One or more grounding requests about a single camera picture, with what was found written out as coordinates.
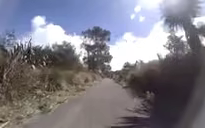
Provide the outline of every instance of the foliage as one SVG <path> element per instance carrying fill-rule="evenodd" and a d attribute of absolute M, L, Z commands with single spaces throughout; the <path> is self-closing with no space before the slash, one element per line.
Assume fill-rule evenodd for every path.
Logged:
<path fill-rule="evenodd" d="M 123 85 L 125 82 L 131 78 L 131 74 L 137 72 L 140 66 L 143 64 L 143 61 L 136 61 L 134 64 L 125 62 L 122 69 L 112 72 L 112 78 L 119 84 Z"/>
<path fill-rule="evenodd" d="M 170 30 L 176 30 L 178 27 L 184 29 L 187 43 L 193 53 L 199 53 L 202 47 L 199 33 L 193 24 L 193 18 L 199 14 L 199 8 L 199 0 L 179 0 L 174 4 L 171 0 L 165 0 L 162 8 L 164 23 Z"/>
<path fill-rule="evenodd" d="M 37 90 L 57 91 L 60 74 L 56 68 L 79 66 L 79 56 L 70 43 L 53 47 L 19 42 L 14 33 L 0 36 L 0 104 L 37 95 Z"/>
<path fill-rule="evenodd" d="M 84 37 L 83 47 L 87 55 L 83 58 L 90 70 L 109 71 L 112 56 L 109 53 L 107 42 L 110 41 L 110 31 L 100 27 L 93 27 L 82 32 Z"/>
<path fill-rule="evenodd" d="M 168 41 L 164 47 L 169 50 L 170 54 L 176 57 L 182 57 L 190 51 L 187 43 L 182 40 L 182 37 L 178 37 L 175 33 L 171 33 L 167 38 Z"/>
<path fill-rule="evenodd" d="M 152 123 L 172 127 L 182 117 L 200 69 L 199 58 L 191 53 L 177 59 L 166 56 L 163 60 L 142 64 L 140 70 L 127 79 L 127 87 L 136 97 L 146 98 L 147 92 L 153 93 Z"/>

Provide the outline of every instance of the road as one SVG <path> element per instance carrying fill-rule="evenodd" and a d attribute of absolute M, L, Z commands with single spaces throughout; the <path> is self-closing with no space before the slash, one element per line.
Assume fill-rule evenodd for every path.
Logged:
<path fill-rule="evenodd" d="M 133 98 L 110 79 L 91 87 L 81 97 L 60 105 L 53 113 L 32 119 L 24 128 L 109 128 L 121 117 L 134 116 Z"/>

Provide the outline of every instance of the distant tree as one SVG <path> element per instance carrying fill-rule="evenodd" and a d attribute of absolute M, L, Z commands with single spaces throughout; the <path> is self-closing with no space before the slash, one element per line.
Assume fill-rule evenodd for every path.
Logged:
<path fill-rule="evenodd" d="M 125 62 L 122 69 L 127 69 L 129 67 L 131 67 L 131 64 L 129 62 Z"/>
<path fill-rule="evenodd" d="M 109 52 L 108 42 L 110 41 L 110 31 L 98 26 L 82 32 L 84 42 L 82 46 L 87 52 L 83 58 L 89 70 L 110 70 L 112 56 Z"/>

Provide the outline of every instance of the palm tree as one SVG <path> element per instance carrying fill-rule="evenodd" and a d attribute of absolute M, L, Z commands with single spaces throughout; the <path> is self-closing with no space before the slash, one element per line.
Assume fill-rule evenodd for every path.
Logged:
<path fill-rule="evenodd" d="M 164 0 L 162 8 L 164 24 L 171 30 L 183 28 L 194 53 L 199 52 L 202 47 L 198 31 L 193 25 L 193 18 L 199 14 L 199 4 L 199 0 Z"/>

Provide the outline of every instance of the tall tree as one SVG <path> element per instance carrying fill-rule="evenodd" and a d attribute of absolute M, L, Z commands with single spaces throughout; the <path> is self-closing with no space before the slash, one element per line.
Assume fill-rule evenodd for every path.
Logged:
<path fill-rule="evenodd" d="M 199 52 L 202 45 L 193 25 L 194 17 L 199 14 L 199 0 L 164 0 L 162 9 L 164 23 L 170 29 L 183 28 L 192 52 Z"/>
<path fill-rule="evenodd" d="M 83 58 L 84 63 L 90 70 L 110 70 L 109 63 L 112 56 L 107 45 L 110 41 L 110 31 L 95 26 L 83 31 L 82 35 L 84 37 L 82 45 L 87 52 L 87 56 Z"/>

